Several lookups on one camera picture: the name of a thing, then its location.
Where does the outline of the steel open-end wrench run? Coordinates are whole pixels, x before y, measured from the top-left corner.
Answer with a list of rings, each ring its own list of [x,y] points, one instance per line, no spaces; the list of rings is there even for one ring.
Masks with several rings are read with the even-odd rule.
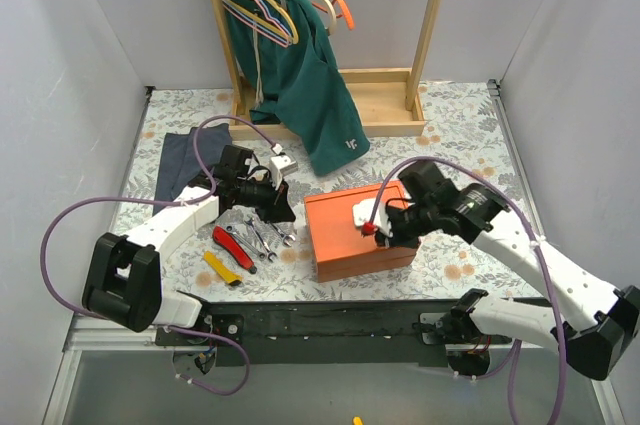
[[[269,262],[273,263],[275,261],[275,259],[277,258],[277,255],[271,250],[271,248],[269,247],[267,241],[262,237],[262,235],[260,234],[260,232],[256,228],[256,226],[254,224],[254,221],[251,218],[249,218],[249,219],[246,219],[244,221],[244,223],[251,230],[251,232],[255,235],[256,239],[261,244],[262,248],[264,249],[264,251],[266,253],[267,260]]]

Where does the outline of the navy blue cloth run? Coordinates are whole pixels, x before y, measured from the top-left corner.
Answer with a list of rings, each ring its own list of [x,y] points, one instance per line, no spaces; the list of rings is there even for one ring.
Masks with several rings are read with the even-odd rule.
[[[160,156],[155,201],[174,201],[188,182],[201,172],[193,148],[196,127],[188,134],[167,133]],[[229,125],[221,123],[204,128],[198,134],[198,150],[205,165],[212,168],[220,160],[223,149],[232,144]]]

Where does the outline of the orange drawer box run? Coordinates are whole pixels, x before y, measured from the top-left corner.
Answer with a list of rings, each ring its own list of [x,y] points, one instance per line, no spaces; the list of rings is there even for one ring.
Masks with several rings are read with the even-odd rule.
[[[353,207],[372,202],[379,188],[374,184],[304,198],[320,283],[405,267],[414,260],[415,249],[379,247],[354,222]]]

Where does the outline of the yellow utility knife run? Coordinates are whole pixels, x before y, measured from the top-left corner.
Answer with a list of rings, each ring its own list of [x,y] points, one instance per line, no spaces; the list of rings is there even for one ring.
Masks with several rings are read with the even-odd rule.
[[[242,277],[228,269],[213,252],[205,251],[203,259],[226,285],[237,287],[242,284]]]

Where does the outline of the steel combination wrench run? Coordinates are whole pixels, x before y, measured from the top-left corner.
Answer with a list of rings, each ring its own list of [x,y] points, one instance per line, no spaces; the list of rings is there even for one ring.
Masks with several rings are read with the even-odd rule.
[[[278,235],[284,247],[291,248],[296,242],[296,237],[291,233],[287,233],[281,226],[276,223],[269,223],[270,228]]]

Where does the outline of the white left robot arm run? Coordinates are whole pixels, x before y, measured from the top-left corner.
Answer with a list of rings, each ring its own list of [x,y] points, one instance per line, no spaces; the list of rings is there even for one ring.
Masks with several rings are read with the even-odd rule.
[[[286,176],[297,162],[274,146],[265,166],[252,167],[252,150],[227,145],[219,161],[191,179],[178,197],[123,235],[106,233],[96,242],[83,295],[83,307],[131,331],[176,326],[193,345],[213,331],[200,299],[163,287],[161,268],[186,240],[224,212],[243,206],[266,223],[292,222]]]

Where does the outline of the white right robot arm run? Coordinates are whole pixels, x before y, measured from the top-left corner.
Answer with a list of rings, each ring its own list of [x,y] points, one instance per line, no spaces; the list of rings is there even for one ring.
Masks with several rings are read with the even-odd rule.
[[[482,336],[519,339],[558,353],[576,372],[606,379],[639,332],[639,289],[616,287],[582,269],[536,234],[515,203],[475,176],[459,189],[442,160],[415,157],[396,165],[406,208],[374,201],[380,247],[415,248],[433,232],[456,236],[507,266],[547,305],[509,301],[472,288],[426,331],[449,342]]]

